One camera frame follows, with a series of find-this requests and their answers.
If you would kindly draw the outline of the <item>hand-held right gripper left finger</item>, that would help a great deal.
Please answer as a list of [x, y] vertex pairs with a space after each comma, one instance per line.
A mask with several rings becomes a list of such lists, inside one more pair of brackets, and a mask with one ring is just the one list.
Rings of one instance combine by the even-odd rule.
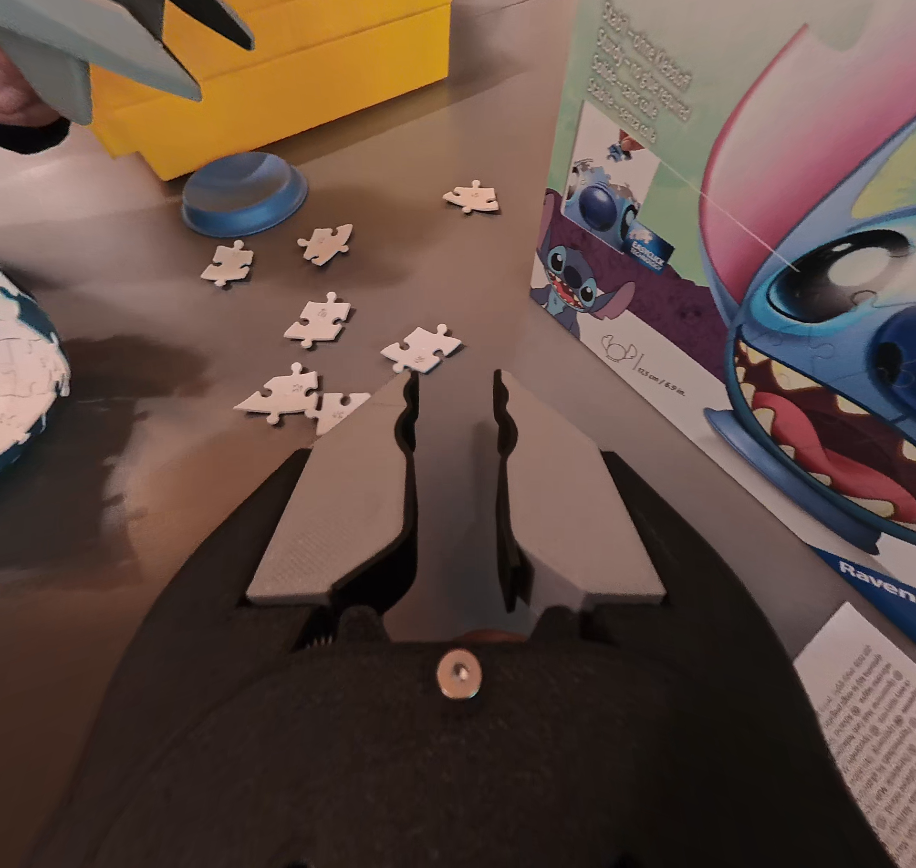
[[392, 607], [417, 572], [418, 373], [319, 438], [249, 584], [256, 605]]

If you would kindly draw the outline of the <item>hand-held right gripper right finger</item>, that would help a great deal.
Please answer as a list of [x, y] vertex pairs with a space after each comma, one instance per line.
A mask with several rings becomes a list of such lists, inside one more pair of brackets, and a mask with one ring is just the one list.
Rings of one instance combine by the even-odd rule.
[[494, 376], [498, 576], [508, 611], [659, 603], [666, 590], [597, 445], [512, 374]]

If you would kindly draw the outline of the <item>white puzzle pieces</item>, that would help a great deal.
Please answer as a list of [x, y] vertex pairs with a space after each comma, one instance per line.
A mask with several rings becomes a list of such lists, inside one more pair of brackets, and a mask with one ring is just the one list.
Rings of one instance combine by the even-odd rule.
[[[483, 186], [478, 179], [468, 186], [454, 187], [443, 194], [442, 198], [461, 208], [464, 214], [499, 210], [496, 190]], [[308, 262], [321, 266], [348, 250], [352, 230], [351, 224], [333, 229], [318, 229], [310, 238], [300, 239], [298, 244], [303, 248], [303, 256]], [[235, 241], [231, 247], [219, 246], [211, 266], [206, 268], [201, 278], [222, 288], [246, 274], [252, 256], [252, 252], [240, 240]], [[350, 303], [340, 301], [335, 292], [329, 292], [324, 301], [308, 302], [299, 318], [286, 329], [284, 337], [297, 341], [304, 349], [311, 349], [318, 343], [336, 341], [351, 312]], [[391, 362], [395, 373], [427, 373], [462, 346], [462, 341], [451, 335], [446, 324], [439, 324], [436, 331], [416, 328], [401, 341], [384, 347], [380, 354]], [[234, 409], [247, 416], [262, 416], [270, 426], [277, 426], [283, 416], [303, 415], [316, 422], [316, 435], [321, 437], [365, 404], [371, 396], [370, 393], [329, 393], [321, 391], [319, 385], [316, 372], [305, 370], [300, 362], [293, 362], [288, 373], [272, 377], [258, 391], [236, 404]]]

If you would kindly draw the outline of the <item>partly built puzzle ball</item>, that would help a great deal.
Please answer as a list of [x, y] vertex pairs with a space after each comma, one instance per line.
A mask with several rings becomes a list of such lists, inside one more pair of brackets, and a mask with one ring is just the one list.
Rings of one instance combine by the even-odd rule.
[[32, 295], [1, 275], [1, 468], [16, 462], [70, 393], [71, 369], [58, 333]]

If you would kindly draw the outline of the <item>blue plastic ball stand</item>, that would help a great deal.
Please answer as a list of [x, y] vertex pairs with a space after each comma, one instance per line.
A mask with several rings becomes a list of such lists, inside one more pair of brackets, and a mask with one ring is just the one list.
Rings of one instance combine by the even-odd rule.
[[182, 191], [181, 217], [196, 233], [244, 239], [288, 219], [308, 192], [304, 175], [278, 155], [229, 155], [189, 176]]

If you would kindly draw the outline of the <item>cartoon print puzzle box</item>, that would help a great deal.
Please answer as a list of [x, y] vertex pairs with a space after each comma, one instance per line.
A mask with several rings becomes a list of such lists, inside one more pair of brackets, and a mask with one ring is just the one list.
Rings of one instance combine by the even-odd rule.
[[914, 639], [915, 0], [579, 0], [531, 297]]

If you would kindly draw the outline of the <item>person's left hand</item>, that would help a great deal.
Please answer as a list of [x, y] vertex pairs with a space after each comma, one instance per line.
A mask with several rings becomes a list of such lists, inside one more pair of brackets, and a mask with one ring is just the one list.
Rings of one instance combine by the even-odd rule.
[[46, 104], [1, 51], [1, 124], [14, 127], [46, 127], [62, 116]]

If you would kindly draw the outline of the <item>yellow plastic bin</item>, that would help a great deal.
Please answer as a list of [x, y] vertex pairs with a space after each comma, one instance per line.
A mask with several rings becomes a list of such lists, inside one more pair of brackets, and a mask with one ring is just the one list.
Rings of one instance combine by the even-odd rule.
[[164, 39], [202, 100], [93, 68], [90, 130], [161, 179], [258, 150], [436, 83], [449, 72], [452, 0], [225, 0], [256, 47], [238, 48], [166, 5]]

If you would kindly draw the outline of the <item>folded instruction leaflet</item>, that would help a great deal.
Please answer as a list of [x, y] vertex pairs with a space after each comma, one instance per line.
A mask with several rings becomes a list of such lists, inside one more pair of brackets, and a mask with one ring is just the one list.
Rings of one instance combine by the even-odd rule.
[[915, 865], [915, 665], [843, 604], [795, 658], [822, 734], [891, 859]]

